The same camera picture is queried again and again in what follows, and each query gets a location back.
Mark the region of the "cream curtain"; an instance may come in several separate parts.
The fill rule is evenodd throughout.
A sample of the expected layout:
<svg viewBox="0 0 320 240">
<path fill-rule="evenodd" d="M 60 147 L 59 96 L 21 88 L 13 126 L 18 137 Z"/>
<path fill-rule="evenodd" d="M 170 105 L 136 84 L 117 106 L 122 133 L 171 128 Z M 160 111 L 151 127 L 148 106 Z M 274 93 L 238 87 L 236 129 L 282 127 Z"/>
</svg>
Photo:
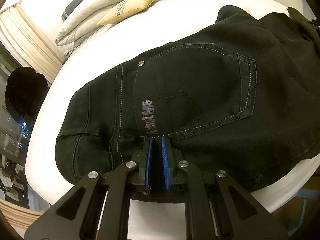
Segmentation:
<svg viewBox="0 0 320 240">
<path fill-rule="evenodd" d="M 56 46 L 15 4 L 1 12 L 1 42 L 24 67 L 31 67 L 53 83 L 62 68 L 63 58 Z"/>
</svg>

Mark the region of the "folded beige duvet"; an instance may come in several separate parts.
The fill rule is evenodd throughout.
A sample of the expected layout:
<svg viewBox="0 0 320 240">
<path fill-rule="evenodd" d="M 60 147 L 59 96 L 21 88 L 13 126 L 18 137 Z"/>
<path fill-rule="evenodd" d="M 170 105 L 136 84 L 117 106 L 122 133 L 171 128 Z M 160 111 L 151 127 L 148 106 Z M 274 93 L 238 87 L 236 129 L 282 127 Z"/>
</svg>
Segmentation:
<svg viewBox="0 0 320 240">
<path fill-rule="evenodd" d="M 55 44 L 79 44 L 99 29 L 97 23 L 121 1 L 123 0 L 83 0 L 60 25 Z"/>
</svg>

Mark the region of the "black denim pants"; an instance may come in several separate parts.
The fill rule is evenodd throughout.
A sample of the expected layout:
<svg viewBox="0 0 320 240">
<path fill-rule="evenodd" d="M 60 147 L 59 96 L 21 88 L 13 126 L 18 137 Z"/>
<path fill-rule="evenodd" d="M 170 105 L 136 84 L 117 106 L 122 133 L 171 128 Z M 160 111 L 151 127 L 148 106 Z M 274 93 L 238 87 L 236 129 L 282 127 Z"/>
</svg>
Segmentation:
<svg viewBox="0 0 320 240">
<path fill-rule="evenodd" d="M 246 190 L 319 154 L 319 29 L 296 9 L 256 20 L 227 5 L 216 22 L 148 50 L 85 84 L 56 138 L 75 184 L 129 161 L 163 136 L 200 169 Z"/>
</svg>

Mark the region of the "yellow cushion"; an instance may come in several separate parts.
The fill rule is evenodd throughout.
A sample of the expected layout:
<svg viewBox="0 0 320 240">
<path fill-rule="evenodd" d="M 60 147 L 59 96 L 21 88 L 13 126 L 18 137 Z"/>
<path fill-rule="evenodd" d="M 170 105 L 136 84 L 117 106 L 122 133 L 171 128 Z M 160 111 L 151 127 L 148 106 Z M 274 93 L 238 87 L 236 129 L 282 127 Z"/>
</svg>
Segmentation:
<svg viewBox="0 0 320 240">
<path fill-rule="evenodd" d="M 97 25 L 117 24 L 148 9 L 153 1 L 154 0 L 123 0 L 108 11 Z"/>
</svg>

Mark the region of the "white bed mattress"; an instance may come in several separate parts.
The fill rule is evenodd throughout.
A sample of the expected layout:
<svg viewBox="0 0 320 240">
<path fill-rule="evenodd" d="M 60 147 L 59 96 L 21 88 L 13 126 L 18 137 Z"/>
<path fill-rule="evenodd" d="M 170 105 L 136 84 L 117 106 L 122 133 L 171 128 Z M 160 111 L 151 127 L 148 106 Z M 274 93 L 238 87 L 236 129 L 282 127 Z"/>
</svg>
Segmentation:
<svg viewBox="0 0 320 240">
<path fill-rule="evenodd" d="M 156 0 L 146 11 L 110 28 L 103 27 L 85 41 L 63 65 L 37 116 L 25 167 L 31 187 L 54 204 L 75 185 L 65 180 L 57 168 L 55 145 L 71 98 L 80 88 L 148 50 L 176 42 L 213 25 L 219 10 L 227 5 L 244 10 L 256 20 L 273 12 L 287 14 L 289 9 L 272 0 Z M 156 176 L 162 179 L 162 139 L 153 142 Z M 249 192 L 264 208 L 274 212 L 308 181 L 318 167 L 319 154 L 301 160 L 273 184 Z"/>
</svg>

